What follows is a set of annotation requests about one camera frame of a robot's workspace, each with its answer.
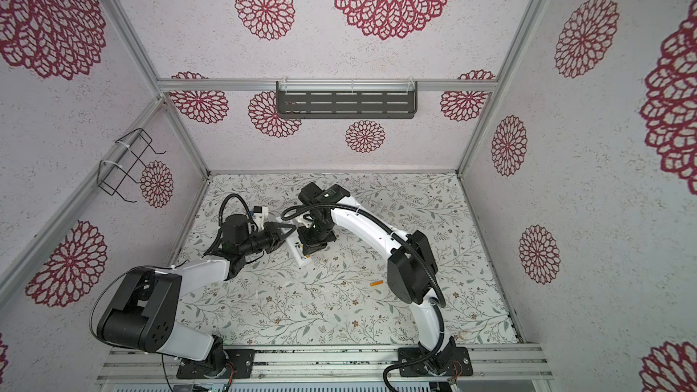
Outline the white remote control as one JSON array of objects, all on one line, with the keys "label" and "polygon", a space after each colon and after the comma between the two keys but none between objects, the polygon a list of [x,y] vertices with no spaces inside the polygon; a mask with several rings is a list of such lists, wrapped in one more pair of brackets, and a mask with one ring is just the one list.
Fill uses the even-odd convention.
[{"label": "white remote control", "polygon": [[299,269],[313,263],[312,258],[303,253],[303,246],[296,233],[292,234],[292,236],[287,239],[286,244],[290,257],[294,260]]}]

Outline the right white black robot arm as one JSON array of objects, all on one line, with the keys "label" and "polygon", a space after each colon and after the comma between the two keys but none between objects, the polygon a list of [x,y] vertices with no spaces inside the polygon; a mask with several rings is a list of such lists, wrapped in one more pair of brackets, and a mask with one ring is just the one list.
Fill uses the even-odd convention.
[{"label": "right white black robot arm", "polygon": [[326,248],[335,241],[337,227],[367,243],[386,263],[392,293],[408,304],[424,357],[434,365],[452,359],[456,343],[443,319],[447,302],[437,281],[437,263],[426,234],[420,230],[405,232],[383,221],[338,184],[321,190],[316,183],[309,183],[299,199],[301,204],[283,211],[281,219],[310,216],[311,225],[299,228],[303,253],[310,255]]}]

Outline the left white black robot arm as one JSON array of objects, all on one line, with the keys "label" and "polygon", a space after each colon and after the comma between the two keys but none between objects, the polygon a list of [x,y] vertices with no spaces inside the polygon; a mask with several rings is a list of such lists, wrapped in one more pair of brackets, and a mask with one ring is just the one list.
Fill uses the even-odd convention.
[{"label": "left white black robot arm", "polygon": [[223,339],[176,319],[181,296],[233,279],[250,264],[248,256],[275,252],[296,230],[293,224],[274,221],[260,228],[249,215],[234,214],[221,222],[201,259],[167,269],[128,270],[93,330],[96,339],[220,369],[227,363]]}]

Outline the dark grey wall shelf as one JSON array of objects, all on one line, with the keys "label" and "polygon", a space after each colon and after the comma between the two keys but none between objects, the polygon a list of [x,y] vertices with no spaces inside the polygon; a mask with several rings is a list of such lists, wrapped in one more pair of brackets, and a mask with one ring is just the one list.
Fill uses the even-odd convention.
[{"label": "dark grey wall shelf", "polygon": [[410,120],[417,113],[419,86],[313,85],[276,83],[276,109],[284,120]]}]

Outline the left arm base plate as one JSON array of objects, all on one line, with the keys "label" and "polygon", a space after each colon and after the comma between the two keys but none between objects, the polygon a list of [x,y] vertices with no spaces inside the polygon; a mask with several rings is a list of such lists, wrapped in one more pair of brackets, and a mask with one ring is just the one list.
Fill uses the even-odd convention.
[{"label": "left arm base plate", "polygon": [[204,361],[184,359],[176,379],[249,379],[255,350],[219,350]]}]

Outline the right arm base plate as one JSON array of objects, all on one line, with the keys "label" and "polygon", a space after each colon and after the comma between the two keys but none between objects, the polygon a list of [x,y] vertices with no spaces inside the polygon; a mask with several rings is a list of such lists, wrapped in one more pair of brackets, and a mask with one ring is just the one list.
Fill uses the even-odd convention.
[{"label": "right arm base plate", "polygon": [[401,377],[471,377],[473,365],[466,348],[455,347],[421,364],[400,368]]}]

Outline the aluminium front rail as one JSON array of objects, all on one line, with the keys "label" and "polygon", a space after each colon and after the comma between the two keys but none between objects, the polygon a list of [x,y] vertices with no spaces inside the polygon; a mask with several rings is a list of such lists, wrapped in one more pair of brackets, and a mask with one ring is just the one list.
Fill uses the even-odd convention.
[{"label": "aluminium front rail", "polygon": [[[400,346],[228,346],[230,362],[238,379],[250,383],[381,381],[390,365],[405,360]],[[126,384],[185,384],[177,377],[181,361],[136,350],[111,350],[94,383],[99,386]],[[412,368],[403,375],[395,370],[390,380],[496,381],[552,380],[546,355],[537,344],[461,346],[457,359],[448,362],[439,376],[427,368]]]}]

